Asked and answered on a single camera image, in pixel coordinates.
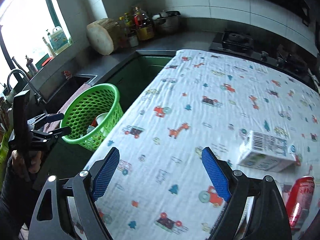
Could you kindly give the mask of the person's left hand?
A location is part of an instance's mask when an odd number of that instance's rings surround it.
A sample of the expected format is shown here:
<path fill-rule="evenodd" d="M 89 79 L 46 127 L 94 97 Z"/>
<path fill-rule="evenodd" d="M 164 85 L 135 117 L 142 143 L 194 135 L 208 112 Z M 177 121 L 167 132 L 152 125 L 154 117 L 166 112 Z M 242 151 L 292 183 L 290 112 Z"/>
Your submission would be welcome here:
<path fill-rule="evenodd" d="M 36 155 L 30 161 L 30 167 L 26 168 L 24 158 L 16 150 L 11 154 L 12 166 L 15 172 L 22 177 L 23 173 L 28 170 L 30 173 L 35 174 L 39 172 L 41 166 L 42 152 L 38 151 Z"/>

